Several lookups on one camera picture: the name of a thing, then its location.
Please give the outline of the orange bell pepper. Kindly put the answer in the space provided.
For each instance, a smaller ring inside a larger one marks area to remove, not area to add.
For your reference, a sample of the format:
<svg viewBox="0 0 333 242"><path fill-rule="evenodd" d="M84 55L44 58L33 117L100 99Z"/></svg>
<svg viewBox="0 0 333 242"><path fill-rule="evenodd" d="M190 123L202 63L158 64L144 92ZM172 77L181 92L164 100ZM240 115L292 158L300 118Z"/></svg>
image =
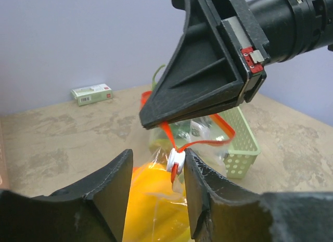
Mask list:
<svg viewBox="0 0 333 242"><path fill-rule="evenodd" d="M185 185L156 162L134 167L123 241L191 241Z"/></svg>

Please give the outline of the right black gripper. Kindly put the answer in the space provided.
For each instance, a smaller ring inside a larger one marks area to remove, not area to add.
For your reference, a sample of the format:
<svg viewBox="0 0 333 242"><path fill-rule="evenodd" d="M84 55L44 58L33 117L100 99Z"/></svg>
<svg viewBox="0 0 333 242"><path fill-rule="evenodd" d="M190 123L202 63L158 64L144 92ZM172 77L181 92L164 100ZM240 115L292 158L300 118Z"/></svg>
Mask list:
<svg viewBox="0 0 333 242"><path fill-rule="evenodd" d="M247 45L241 51L249 65L291 60L312 50L332 50L332 0L242 0L246 24L262 35L260 51Z"/></svg>

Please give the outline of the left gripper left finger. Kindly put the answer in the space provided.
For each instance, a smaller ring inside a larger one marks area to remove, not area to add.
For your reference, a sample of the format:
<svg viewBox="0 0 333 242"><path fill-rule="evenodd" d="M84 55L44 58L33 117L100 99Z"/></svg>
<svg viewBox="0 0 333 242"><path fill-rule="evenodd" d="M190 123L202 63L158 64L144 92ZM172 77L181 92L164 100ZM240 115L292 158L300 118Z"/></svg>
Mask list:
<svg viewBox="0 0 333 242"><path fill-rule="evenodd" d="M126 149L49 196L1 190L1 241L122 241L133 168Z"/></svg>

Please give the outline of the clear orange-zip bag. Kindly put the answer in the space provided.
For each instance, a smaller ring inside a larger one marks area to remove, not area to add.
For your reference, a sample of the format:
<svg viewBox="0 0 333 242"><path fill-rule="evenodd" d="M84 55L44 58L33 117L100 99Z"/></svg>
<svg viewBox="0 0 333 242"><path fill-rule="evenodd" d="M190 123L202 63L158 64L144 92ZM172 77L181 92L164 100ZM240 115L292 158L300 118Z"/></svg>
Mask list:
<svg viewBox="0 0 333 242"><path fill-rule="evenodd" d="M162 123L157 131L158 134L161 135L161 138L154 140L151 144L152 153L147 157L145 162L143 163L152 163L156 162L165 166L165 169L171 173L171 182L179 182L186 186L188 185L185 182L185 165L190 159L189 153L193 151L190 146L194 144L206 144L210 146L222 146L224 144L228 144L235 137L235 131L233 128L227 124L218 114L209 115L211 119L219 120L223 125L227 128L227 135L229 137L226 141L195 141L191 143L187 143L181 148L176 147L174 137L172 135L172 131L170 128L170 124L167 122Z"/></svg>

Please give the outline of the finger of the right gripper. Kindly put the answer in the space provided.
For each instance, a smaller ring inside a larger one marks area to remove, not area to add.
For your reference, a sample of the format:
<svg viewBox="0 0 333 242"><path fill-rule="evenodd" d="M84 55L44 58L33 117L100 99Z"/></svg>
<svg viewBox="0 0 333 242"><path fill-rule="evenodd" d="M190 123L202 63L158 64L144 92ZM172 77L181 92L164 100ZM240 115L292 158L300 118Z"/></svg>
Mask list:
<svg viewBox="0 0 333 242"><path fill-rule="evenodd" d="M139 113L157 127L250 102L263 84L268 39L245 0L171 0L185 11L183 34Z"/></svg>

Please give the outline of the green plastic basket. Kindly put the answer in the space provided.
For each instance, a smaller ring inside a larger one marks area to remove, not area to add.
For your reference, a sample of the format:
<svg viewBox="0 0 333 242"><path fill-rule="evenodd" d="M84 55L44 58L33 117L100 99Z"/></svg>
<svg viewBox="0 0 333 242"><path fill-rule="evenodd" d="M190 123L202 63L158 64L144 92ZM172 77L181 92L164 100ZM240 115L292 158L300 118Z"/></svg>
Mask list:
<svg viewBox="0 0 333 242"><path fill-rule="evenodd" d="M232 141L222 146L194 144L190 148L214 170L226 170L227 177L242 179L260 154L258 142L239 107L220 112L219 116L235 131ZM172 123L170 128L178 148L195 141L229 139L226 126L210 116Z"/></svg>

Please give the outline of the green netted melon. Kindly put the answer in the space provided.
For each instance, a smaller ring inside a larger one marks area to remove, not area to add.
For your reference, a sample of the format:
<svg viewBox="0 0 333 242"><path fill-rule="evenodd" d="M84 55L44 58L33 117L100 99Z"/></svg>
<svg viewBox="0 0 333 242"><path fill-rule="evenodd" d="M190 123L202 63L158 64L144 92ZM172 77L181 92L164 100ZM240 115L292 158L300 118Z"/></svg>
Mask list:
<svg viewBox="0 0 333 242"><path fill-rule="evenodd" d="M151 90L153 91L157 85L157 81L156 81L156 76L158 75L159 71L164 68L166 65L162 64L153 74L152 77L152 83L151 83Z"/></svg>

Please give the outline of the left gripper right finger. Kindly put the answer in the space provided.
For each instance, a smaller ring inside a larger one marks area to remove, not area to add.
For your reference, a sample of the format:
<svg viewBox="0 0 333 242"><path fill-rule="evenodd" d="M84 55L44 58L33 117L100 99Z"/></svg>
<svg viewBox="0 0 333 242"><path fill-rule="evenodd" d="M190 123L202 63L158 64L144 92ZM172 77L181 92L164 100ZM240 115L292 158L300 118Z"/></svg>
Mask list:
<svg viewBox="0 0 333 242"><path fill-rule="evenodd" d="M194 152L185 165L195 241L332 241L332 192L251 192Z"/></svg>

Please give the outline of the small green white box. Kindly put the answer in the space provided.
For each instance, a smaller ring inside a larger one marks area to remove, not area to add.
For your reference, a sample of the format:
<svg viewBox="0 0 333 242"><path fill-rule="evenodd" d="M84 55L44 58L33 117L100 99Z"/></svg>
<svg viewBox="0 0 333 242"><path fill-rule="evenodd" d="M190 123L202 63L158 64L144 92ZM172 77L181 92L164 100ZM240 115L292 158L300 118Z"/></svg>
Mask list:
<svg viewBox="0 0 333 242"><path fill-rule="evenodd" d="M112 89L105 83L71 90L78 106L89 105L113 97Z"/></svg>

